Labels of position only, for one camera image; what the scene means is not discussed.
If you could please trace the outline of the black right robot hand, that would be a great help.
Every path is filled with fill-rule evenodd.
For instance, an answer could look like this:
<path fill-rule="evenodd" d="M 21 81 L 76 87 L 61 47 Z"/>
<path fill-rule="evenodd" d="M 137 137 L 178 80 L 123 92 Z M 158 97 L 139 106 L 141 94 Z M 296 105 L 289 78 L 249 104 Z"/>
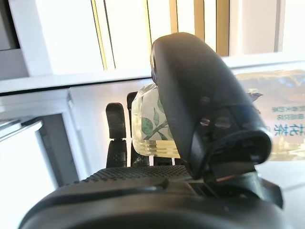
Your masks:
<path fill-rule="evenodd" d="M 185 32 L 158 38 L 151 51 L 183 165 L 102 169 L 43 198 L 20 228 L 292 228 L 280 187 L 255 169 L 271 154 L 270 132 L 228 66 Z"/>

